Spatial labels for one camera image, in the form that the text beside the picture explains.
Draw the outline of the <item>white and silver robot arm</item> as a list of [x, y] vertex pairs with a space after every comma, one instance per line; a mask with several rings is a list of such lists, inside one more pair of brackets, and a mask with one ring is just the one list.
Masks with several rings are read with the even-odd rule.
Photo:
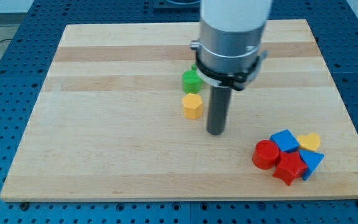
[[191, 42], [199, 77], [212, 90], [241, 91], [267, 56], [259, 52], [272, 0], [202, 0], [200, 31]]

